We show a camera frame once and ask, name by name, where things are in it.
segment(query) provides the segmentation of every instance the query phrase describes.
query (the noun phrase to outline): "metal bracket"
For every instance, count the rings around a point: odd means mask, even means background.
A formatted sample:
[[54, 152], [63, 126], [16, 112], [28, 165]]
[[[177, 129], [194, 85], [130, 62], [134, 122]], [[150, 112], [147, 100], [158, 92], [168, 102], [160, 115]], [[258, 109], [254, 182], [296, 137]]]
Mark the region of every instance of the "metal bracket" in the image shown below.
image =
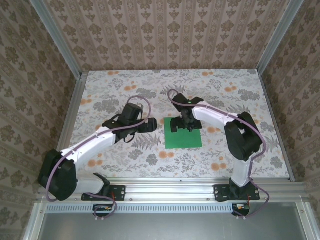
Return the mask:
[[[124, 201], [126, 197], [126, 186], [124, 185], [110, 185], [108, 198], [114, 199], [115, 201]], [[103, 198], [92, 197], [87, 194], [82, 194], [82, 201], [106, 201]]]
[[225, 201], [247, 201], [260, 200], [259, 190], [252, 184], [249, 184], [245, 188], [245, 194], [241, 194], [239, 197], [235, 197], [231, 190], [229, 184], [214, 185], [214, 198], [217, 202]]

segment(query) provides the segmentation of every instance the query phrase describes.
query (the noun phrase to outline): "white arm segment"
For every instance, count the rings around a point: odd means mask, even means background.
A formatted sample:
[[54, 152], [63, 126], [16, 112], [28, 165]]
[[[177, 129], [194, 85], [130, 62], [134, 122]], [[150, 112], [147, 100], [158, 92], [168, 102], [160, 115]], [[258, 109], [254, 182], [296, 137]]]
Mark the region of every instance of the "white arm segment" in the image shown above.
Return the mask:
[[[205, 101], [199, 102], [199, 105], [206, 105], [211, 106]], [[221, 131], [225, 131], [225, 126], [228, 122], [232, 122], [234, 119], [225, 116], [221, 113], [213, 111], [211, 109], [205, 107], [194, 107], [192, 109], [192, 113], [195, 119], [199, 121], [204, 121], [210, 125], [213, 125], [219, 128]], [[229, 115], [233, 115], [237, 117], [238, 115], [235, 113], [229, 113]], [[250, 180], [248, 178], [250, 169], [250, 159], [248, 161], [238, 160], [235, 158], [234, 165], [233, 165], [233, 174], [232, 174], [232, 181], [238, 185], [240, 188], [245, 186]]]
[[[62, 156], [66, 155], [70, 151], [73, 151], [74, 148], [82, 144], [92, 136], [98, 136], [99, 133], [102, 133], [109, 128], [107, 127], [100, 127], [94, 134], [87, 137], [83, 141], [79, 142], [78, 144], [64, 149], [61, 151]], [[75, 170], [76, 170], [76, 179], [78, 180], [76, 189], [74, 194], [83, 194], [83, 193], [92, 193], [97, 194], [100, 192], [102, 187], [104, 186], [103, 181], [97, 177], [96, 175], [85, 174], [85, 173], [78, 173], [79, 168], [82, 167], [84, 163], [89, 161], [92, 157], [96, 156], [98, 153], [104, 151], [107, 147], [114, 145], [116, 142], [116, 135], [112, 132], [108, 132], [103, 134], [94, 140], [88, 142], [86, 145], [82, 146], [77, 150], [75, 153], [68, 156], [66, 159], [74, 160]]]
[[[198, 103], [199, 105], [206, 105], [211, 106], [209, 103], [205, 101], [201, 101]], [[221, 113], [218, 113], [216, 111], [213, 111], [208, 108], [195, 106], [192, 109], [192, 113], [195, 119], [199, 121], [204, 121], [212, 126], [215, 126], [219, 128], [221, 131], [225, 131], [225, 125], [227, 125], [228, 122], [232, 122], [234, 119], [225, 115], [222, 115]], [[233, 115], [237, 117], [238, 115], [235, 113], [229, 113], [229, 115]]]

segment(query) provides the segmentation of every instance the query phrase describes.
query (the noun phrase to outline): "vent slot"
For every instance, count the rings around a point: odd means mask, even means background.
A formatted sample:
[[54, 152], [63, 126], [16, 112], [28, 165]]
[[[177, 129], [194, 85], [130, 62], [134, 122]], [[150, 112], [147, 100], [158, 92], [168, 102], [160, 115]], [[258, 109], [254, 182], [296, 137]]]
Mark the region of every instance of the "vent slot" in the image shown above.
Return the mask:
[[[92, 213], [92, 203], [50, 203], [46, 214]], [[118, 203], [119, 214], [232, 213], [232, 203], [147, 204]]]

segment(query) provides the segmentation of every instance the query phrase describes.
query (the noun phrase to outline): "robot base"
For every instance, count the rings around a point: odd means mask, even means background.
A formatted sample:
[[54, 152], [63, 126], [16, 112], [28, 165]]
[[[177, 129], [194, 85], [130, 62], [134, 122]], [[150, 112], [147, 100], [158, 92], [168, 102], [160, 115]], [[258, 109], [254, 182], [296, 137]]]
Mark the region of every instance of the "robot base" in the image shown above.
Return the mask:
[[[126, 197], [126, 186], [125, 185], [110, 185], [110, 182], [103, 176], [98, 173], [94, 173], [98, 178], [100, 178], [104, 185], [99, 193], [96, 195], [98, 196], [105, 196], [111, 198], [115, 201], [124, 201]], [[83, 193], [81, 196], [82, 201], [106, 201], [104, 198], [98, 198], [89, 196], [86, 193]]]
[[230, 178], [229, 184], [213, 186], [213, 193], [217, 202], [260, 200], [259, 190], [249, 182], [243, 187], [237, 186]]

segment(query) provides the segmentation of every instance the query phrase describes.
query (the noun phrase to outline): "aluminum frame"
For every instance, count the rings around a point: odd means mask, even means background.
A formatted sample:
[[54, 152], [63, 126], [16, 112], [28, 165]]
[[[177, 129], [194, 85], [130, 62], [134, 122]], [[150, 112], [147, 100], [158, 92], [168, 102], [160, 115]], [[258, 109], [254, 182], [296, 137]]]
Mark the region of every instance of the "aluminum frame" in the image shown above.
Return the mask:
[[69, 144], [72, 137], [72, 133], [74, 131], [82, 95], [86, 88], [88, 74], [89, 74], [88, 72], [83, 72], [80, 79], [75, 83], [75, 87], [74, 87], [72, 98], [69, 104], [68, 112], [66, 114], [62, 132], [59, 138], [59, 142], [56, 147], [58, 151], [69, 148]]
[[[214, 199], [213, 185], [227, 184], [225, 178], [202, 178], [202, 179], [165, 179], [165, 178], [111, 178], [113, 185], [126, 185], [126, 199], [119, 202], [121, 205], [139, 205], [152, 204], [153, 206], [163, 206], [164, 204], [183, 204], [214, 205], [219, 204]], [[319, 228], [315, 216], [312, 212], [307, 194], [304, 190], [303, 182], [290, 182], [288, 179], [267, 179], [257, 178], [255, 182], [269, 192], [271, 203], [296, 203], [299, 217], [308, 240], [320, 239]], [[34, 205], [31, 218], [26, 230], [24, 240], [37, 240], [45, 218], [47, 206], [52, 205], [44, 197], [44, 189], [41, 188], [38, 194], [37, 203]], [[266, 195], [260, 193], [261, 200], [255, 202], [264, 202]], [[107, 201], [81, 201], [80, 195], [72, 195], [69, 199], [63, 201], [64, 206], [81, 206], [86, 204], [102, 204]], [[241, 201], [226, 201], [226, 203], [241, 203]]]
[[68, 43], [65, 41], [63, 33], [56, 24], [54, 18], [52, 17], [46, 4], [44, 3], [44, 0], [30, 0], [30, 2], [33, 5], [35, 11], [38, 13], [46, 30], [50, 33], [50, 36], [52, 37], [55, 45], [58, 47], [65, 62], [68, 64], [75, 79], [80, 79], [82, 68], [75, 59], [72, 48], [69, 47]]
[[304, 0], [293, 0], [289, 2], [286, 10], [284, 11], [284, 14], [279, 21], [278, 26], [276, 27], [266, 49], [264, 50], [260, 58], [258, 65], [256, 66], [259, 74], [262, 75], [264, 73], [303, 2]]

